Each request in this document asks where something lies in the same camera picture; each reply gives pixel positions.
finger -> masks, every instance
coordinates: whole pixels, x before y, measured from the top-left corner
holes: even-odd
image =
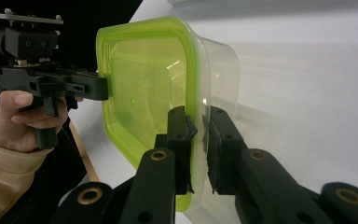
[[[77,100],[78,102],[83,102],[84,98],[80,96],[75,96],[75,100]]]
[[[12,120],[16,123],[23,123],[37,129],[46,129],[57,126],[61,127],[68,118],[68,111],[66,109],[66,103],[64,100],[60,100],[58,106],[58,117],[51,117],[47,115],[45,108],[40,106],[33,110],[19,112],[12,117]]]
[[[0,93],[0,118],[11,118],[21,108],[30,105],[33,99],[33,95],[26,91],[2,91]]]

beige sleeve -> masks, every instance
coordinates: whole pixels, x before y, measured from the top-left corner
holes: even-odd
[[[31,187],[34,173],[51,151],[20,153],[0,147],[0,217]]]

transparent plastic container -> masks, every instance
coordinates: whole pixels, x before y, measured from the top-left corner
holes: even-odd
[[[237,89],[225,91],[221,82],[226,81],[221,71],[236,71],[230,76],[239,77],[234,51],[197,36],[185,22],[173,17],[102,28],[96,48],[99,75],[107,77],[109,86],[109,99],[103,102],[106,134],[135,168],[142,155],[154,147],[156,134],[167,133],[169,110],[185,106],[198,128],[191,158],[196,193],[177,196],[176,210],[197,207],[207,176],[202,138],[208,137],[204,123],[209,123],[209,106],[219,106],[231,97],[234,104],[230,107],[235,111],[239,82]],[[235,58],[228,57],[228,52]]]

wooden edge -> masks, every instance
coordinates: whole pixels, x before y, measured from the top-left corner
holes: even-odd
[[[70,121],[70,123],[69,123],[69,128],[71,129],[72,135],[75,138],[75,143],[79,150],[80,156],[83,160],[84,166],[86,167],[87,174],[89,175],[89,180],[100,182],[100,178],[98,177],[97,172],[95,172],[94,166],[92,166],[89,155],[87,154],[87,151],[84,148],[83,142],[81,141],[80,136],[77,133],[77,130],[76,130],[74,123],[72,121]]]

white surface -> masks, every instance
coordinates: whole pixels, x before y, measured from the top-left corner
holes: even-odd
[[[144,0],[132,21],[186,21],[200,36],[230,45],[241,64],[235,123],[248,147],[271,152],[320,192],[342,181],[358,187],[358,0],[204,0],[172,6]],[[106,139],[101,103],[70,114],[97,174],[112,187],[134,174]],[[238,223],[232,197],[209,185],[194,223]],[[200,214],[210,214],[200,220]],[[185,219],[176,223],[188,223]]]

